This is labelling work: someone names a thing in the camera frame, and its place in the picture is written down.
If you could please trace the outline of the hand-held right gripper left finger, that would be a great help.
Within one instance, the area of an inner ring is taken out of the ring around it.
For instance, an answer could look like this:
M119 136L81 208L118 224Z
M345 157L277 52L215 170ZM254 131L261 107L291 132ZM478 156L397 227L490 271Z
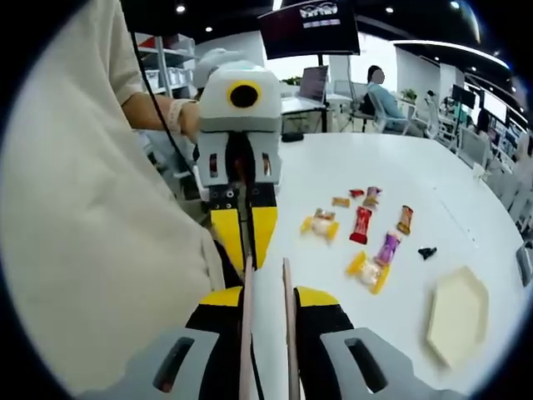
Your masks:
M242 289L212 292L185 326L172 327L134 354L126 372L79 399L238 399Z

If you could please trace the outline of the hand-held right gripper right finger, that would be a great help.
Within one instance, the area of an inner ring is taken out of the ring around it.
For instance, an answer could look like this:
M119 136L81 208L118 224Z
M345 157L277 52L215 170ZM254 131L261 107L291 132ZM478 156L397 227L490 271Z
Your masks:
M295 287L296 355L307 399L456 399L414 374L403 352L355 328L329 293Z

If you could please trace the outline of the person's left hand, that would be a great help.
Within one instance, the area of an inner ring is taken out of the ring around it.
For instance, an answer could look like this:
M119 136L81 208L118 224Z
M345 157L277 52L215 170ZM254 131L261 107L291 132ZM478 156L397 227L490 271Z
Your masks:
M182 105L178 117L180 133L191 143L197 143L198 133L200 132L199 123L199 105L197 102L185 102Z

